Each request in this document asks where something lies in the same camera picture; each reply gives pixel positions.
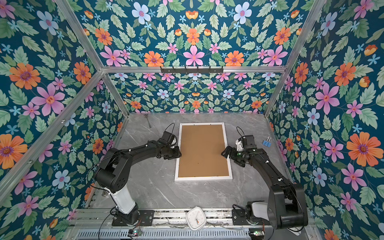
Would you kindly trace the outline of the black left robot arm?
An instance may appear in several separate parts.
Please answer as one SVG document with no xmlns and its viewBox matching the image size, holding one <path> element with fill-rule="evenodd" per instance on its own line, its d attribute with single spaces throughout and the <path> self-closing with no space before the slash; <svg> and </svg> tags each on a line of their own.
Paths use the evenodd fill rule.
<svg viewBox="0 0 384 240">
<path fill-rule="evenodd" d="M 161 138 L 130 149 L 111 148 L 99 163 L 94 175 L 99 186 L 108 192 L 115 203 L 114 216 L 128 226 L 136 225 L 140 219 L 138 204 L 127 187 L 133 165 L 150 158 L 174 160 L 182 156 L 176 145 L 177 137 L 164 131 Z"/>
</svg>

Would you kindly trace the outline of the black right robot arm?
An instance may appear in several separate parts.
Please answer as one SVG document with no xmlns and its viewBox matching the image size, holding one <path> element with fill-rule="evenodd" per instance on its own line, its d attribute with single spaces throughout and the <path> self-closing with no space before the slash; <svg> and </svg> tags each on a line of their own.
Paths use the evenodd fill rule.
<svg viewBox="0 0 384 240">
<path fill-rule="evenodd" d="M 253 167 L 269 188 L 268 201 L 248 202 L 245 208 L 233 205 L 240 217 L 253 225 L 267 220 L 274 229 L 289 229 L 299 232 L 308 225 L 305 191 L 301 184 L 294 184 L 281 174 L 270 160 L 267 152 L 258 148 L 252 135 L 240 137 L 236 147 L 227 146 L 221 153 L 244 168 Z"/>
</svg>

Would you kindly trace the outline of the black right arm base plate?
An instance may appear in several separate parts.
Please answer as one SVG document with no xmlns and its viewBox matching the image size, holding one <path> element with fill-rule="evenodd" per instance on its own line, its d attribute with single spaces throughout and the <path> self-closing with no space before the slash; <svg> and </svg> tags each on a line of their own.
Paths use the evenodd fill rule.
<svg viewBox="0 0 384 240">
<path fill-rule="evenodd" d="M 247 219 L 246 211 L 242 209 L 232 209 L 232 223 L 234 226 L 269 226 L 269 221 L 261 218 Z"/>
</svg>

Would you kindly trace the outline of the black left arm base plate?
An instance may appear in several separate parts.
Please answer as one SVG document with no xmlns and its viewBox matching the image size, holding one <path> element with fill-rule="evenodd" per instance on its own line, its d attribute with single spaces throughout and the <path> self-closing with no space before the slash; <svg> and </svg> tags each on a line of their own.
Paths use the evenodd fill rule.
<svg viewBox="0 0 384 240">
<path fill-rule="evenodd" d="M 137 210 L 130 214 L 123 214 L 120 211 L 113 213 L 113 227 L 138 227 L 151 226 L 154 220 L 155 211 L 153 210 Z"/>
</svg>

